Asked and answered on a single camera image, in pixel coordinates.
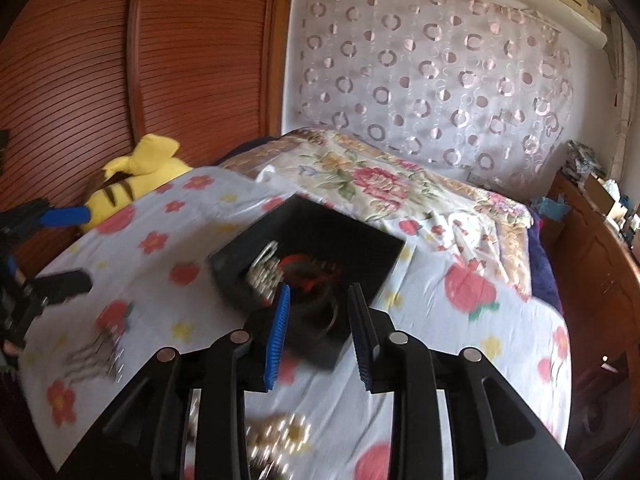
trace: slatted wood panel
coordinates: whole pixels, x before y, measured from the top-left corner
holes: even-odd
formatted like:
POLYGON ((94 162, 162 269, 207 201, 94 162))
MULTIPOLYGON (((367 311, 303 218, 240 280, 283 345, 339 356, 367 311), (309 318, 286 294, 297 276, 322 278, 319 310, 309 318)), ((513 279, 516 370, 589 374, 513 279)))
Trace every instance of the slatted wood panel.
POLYGON ((197 166, 265 134, 260 92, 270 0, 139 1, 140 28, 129 31, 138 49, 130 53, 138 65, 129 69, 142 94, 144 131, 136 135, 178 139, 180 156, 197 166))
MULTIPOLYGON (((0 128, 12 131, 0 210, 46 197, 78 203, 87 177, 130 152, 129 0, 30 0, 0 44, 0 128)), ((37 235, 18 252, 30 274, 74 239, 37 235)))

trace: metal rivet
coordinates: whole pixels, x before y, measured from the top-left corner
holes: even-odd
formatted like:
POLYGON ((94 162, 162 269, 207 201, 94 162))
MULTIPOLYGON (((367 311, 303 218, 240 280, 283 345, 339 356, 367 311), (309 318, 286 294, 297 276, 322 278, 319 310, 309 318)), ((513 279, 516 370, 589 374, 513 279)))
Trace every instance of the metal rivet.
POLYGON ((462 355, 467 361, 471 361, 472 363, 477 363, 482 359, 482 354, 477 348, 465 348, 462 355))
POLYGON ((409 342, 409 336, 404 332, 392 332, 389 334, 389 341, 396 345, 405 345, 409 342))
POLYGON ((173 348, 165 347, 158 350, 156 358, 161 363, 167 363, 175 357, 175 350, 173 348))
POLYGON ((231 341, 236 344, 242 344, 249 341, 249 333, 245 330, 236 330, 231 333, 231 341))

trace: wooden cabinet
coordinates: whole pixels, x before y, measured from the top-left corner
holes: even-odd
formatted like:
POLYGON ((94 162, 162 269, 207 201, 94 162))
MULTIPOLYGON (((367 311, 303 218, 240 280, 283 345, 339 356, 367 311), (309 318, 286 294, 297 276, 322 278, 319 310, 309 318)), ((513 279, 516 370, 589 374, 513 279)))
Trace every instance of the wooden cabinet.
POLYGON ((640 270, 604 216, 559 174, 548 196, 564 194, 572 210, 549 251, 569 329, 574 385, 593 379, 640 340, 640 270))

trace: bed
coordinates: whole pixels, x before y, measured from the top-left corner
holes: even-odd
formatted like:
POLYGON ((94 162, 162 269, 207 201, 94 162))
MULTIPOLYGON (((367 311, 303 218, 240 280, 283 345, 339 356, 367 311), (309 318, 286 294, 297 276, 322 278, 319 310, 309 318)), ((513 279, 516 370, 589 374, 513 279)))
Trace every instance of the bed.
MULTIPOLYGON (((24 395, 55 468, 158 348, 204 348, 242 325, 217 292, 206 256, 294 192, 404 239, 373 306, 430 348, 481 348, 564 444, 568 338, 562 317, 531 296, 527 209, 347 134, 306 128, 178 177, 47 267, 82 267, 94 279, 87 296, 33 323, 20 358, 24 395), (460 292, 465 279, 487 283, 479 288, 489 297, 460 292), (91 344, 105 319, 122 328, 119 380, 74 380, 65 359, 91 344)), ((332 373, 286 355, 275 390, 246 396, 248 420, 274 413, 305 415, 311 424, 308 446, 287 459, 297 478, 386 478, 392 397, 364 390, 353 352, 332 373)), ((445 478, 453 478, 446 437, 444 446, 445 478)), ((188 452, 185 476, 192 474, 188 452)))

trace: yellow plush toy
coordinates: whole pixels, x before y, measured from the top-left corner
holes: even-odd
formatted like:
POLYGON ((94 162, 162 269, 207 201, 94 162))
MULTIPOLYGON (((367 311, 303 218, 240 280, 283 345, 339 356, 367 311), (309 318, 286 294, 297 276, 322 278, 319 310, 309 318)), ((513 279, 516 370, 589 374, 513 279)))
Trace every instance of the yellow plush toy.
POLYGON ((102 168, 103 182, 117 172, 132 176, 91 195, 85 204, 91 212, 91 220, 81 226, 82 231, 87 232, 135 199, 190 171, 192 168, 174 157, 178 148, 180 143, 174 139, 147 134, 140 139, 131 155, 119 156, 108 162, 102 168))

